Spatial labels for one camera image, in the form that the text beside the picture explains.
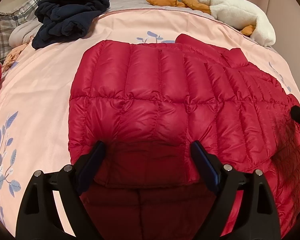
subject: silver bolt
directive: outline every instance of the silver bolt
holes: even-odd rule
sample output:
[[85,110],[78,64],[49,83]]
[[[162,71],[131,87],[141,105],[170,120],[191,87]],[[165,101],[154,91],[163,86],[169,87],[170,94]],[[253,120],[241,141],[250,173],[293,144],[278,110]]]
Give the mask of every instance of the silver bolt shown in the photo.
[[226,171],[231,171],[232,170],[232,166],[230,164],[225,164],[223,166],[223,168],[226,170]]
[[71,171],[72,170],[72,165],[68,164],[63,169],[64,169],[64,171]]
[[261,175],[263,174],[263,172],[262,172],[262,170],[256,170],[256,174],[257,174],[258,176],[261,176]]
[[35,177],[39,177],[41,175],[41,173],[42,173],[42,171],[35,171],[33,175]]

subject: plush toy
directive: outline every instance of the plush toy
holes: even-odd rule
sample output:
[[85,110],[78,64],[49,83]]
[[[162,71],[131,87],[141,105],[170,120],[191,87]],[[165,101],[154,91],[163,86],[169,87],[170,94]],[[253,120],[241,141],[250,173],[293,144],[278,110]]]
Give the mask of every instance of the plush toy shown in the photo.
[[199,0],[210,7],[211,15],[237,30],[255,26],[250,38],[261,46],[275,43],[275,32],[267,15],[257,5],[247,0]]
[[173,7],[186,7],[186,5],[178,0],[146,0],[151,5],[157,6],[173,6]]
[[209,6],[205,5],[203,3],[199,3],[198,0],[181,0],[181,2],[183,2],[185,5],[187,5],[192,10],[202,11],[204,13],[211,15]]

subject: bed sheet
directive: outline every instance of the bed sheet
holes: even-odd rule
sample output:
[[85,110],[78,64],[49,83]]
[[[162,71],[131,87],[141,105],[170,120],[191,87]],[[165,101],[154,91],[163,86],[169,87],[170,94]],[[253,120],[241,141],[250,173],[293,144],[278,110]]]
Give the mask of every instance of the bed sheet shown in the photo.
[[[185,33],[227,49],[240,47],[247,59],[277,78],[300,102],[288,64],[229,26],[194,13],[163,9],[121,10],[99,17],[88,35],[35,51],[27,46],[0,84],[0,220],[14,235],[18,209],[36,170],[59,171],[70,163],[70,88],[83,53],[110,39],[128,43],[174,42]],[[61,201],[57,209],[67,233],[72,229]]]

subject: red puffer jacket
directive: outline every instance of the red puffer jacket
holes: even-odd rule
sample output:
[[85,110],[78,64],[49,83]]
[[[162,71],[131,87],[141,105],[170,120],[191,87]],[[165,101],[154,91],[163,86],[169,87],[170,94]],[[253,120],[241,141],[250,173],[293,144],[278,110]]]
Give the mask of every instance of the red puffer jacket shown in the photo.
[[[74,78],[71,162],[97,140],[106,158],[82,201],[106,240],[192,239],[214,201],[189,145],[239,171],[261,169],[285,234],[300,211],[298,104],[272,76],[227,50],[184,34],[175,44],[102,41]],[[238,194],[224,233],[232,230]]]

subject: quilted panel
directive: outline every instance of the quilted panel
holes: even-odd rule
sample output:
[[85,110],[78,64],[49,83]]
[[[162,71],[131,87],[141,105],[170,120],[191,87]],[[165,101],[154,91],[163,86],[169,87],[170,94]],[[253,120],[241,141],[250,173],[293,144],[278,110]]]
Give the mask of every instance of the quilted panel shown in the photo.
[[[96,44],[82,57],[69,109],[72,163],[97,140],[107,145],[95,183],[82,198],[90,216],[106,239],[115,239],[121,229],[118,235],[127,239],[191,239],[213,199],[204,186],[198,198],[192,190],[199,175],[189,145],[199,140],[222,163],[264,171],[285,234],[300,210],[294,104],[297,100],[240,49],[184,34],[175,44]],[[182,199],[174,193],[180,189]],[[99,193],[113,197],[103,202]],[[240,198],[224,233],[233,227]],[[120,214],[117,223],[109,212]],[[116,226],[117,233],[111,229]]]

